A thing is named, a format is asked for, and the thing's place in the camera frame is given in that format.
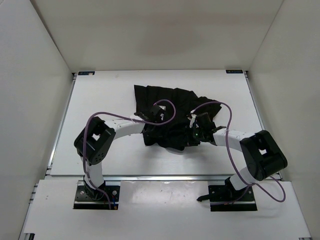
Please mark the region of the black pleated skirt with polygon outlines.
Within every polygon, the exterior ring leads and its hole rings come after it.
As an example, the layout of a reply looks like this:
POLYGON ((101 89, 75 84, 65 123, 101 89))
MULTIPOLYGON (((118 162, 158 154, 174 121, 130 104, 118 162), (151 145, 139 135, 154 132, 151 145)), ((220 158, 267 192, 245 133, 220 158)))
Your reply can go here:
POLYGON ((158 144, 163 148, 183 151, 188 147, 188 116, 207 112, 212 119, 222 108, 216 100, 198 97, 193 91, 160 86, 134 86, 136 112, 149 110, 154 105, 166 106, 163 123, 151 123, 153 131, 144 132, 146 146, 158 144))

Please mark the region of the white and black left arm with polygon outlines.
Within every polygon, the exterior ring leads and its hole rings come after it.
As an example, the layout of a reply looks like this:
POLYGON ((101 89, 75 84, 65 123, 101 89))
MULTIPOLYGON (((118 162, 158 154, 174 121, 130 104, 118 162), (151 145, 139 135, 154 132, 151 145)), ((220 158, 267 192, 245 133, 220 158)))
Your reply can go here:
POLYGON ((150 110, 136 112, 129 119, 104 121, 95 116, 74 141, 74 147, 82 160, 84 191, 93 201, 110 201, 102 173, 102 161, 114 140, 132 134, 152 132, 155 128, 145 122, 162 123, 166 107, 155 104, 150 110))

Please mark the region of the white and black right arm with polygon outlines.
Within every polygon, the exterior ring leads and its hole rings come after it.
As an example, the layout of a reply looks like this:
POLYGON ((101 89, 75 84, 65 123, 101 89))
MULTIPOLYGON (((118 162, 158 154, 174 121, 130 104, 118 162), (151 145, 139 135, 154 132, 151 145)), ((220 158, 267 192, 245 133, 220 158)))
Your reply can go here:
POLYGON ((210 143, 217 147, 226 147, 243 154, 246 166, 235 170, 235 174, 224 181, 217 193, 200 196, 197 201, 216 199, 217 205, 231 205, 239 201, 253 185, 285 169, 288 161, 282 150, 267 130, 247 133, 230 130, 227 126, 216 126, 207 112, 188 117, 192 137, 200 143, 210 143))

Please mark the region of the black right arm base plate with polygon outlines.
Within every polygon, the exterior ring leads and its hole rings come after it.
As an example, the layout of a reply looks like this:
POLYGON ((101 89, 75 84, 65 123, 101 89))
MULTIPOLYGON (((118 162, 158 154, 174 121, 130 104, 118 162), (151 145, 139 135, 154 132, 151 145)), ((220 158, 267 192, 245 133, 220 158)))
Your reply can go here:
POLYGON ((255 212, 258 210, 253 188, 244 188, 238 193, 227 193, 224 185, 209 185, 211 212, 255 212))

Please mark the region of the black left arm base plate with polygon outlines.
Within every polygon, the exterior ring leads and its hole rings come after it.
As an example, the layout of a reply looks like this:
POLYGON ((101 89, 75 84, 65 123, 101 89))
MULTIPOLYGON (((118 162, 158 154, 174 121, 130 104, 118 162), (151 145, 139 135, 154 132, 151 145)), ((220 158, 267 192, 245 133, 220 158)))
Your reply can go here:
POLYGON ((84 183, 78 181, 74 196, 73 208, 75 210, 117 210, 119 208, 120 199, 120 182, 105 183, 104 191, 106 195, 100 191, 93 194, 84 183))

